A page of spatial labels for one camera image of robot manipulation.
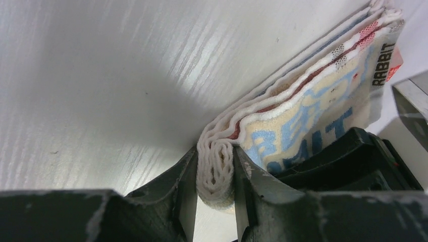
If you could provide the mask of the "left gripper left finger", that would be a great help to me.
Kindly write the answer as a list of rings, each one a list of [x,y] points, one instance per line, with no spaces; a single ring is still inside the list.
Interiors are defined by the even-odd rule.
[[[192,241],[198,152],[188,150],[171,168],[122,196],[90,190],[100,206],[85,226],[85,241]]]

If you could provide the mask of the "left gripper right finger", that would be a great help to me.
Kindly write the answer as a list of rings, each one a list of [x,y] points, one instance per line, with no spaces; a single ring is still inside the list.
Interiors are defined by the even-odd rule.
[[[334,241],[318,192],[296,190],[233,148],[238,241]]]

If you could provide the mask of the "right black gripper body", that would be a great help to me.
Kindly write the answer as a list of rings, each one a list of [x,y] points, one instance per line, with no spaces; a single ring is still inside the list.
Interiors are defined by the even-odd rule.
[[[275,176],[300,191],[421,191],[392,144],[361,128]]]

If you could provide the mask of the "rabbit print towel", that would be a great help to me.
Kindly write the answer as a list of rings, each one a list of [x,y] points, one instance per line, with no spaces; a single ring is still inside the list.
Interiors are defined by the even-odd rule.
[[[197,142],[201,200],[234,213],[235,146],[278,174],[376,122],[404,25],[392,1],[371,1],[219,114]]]

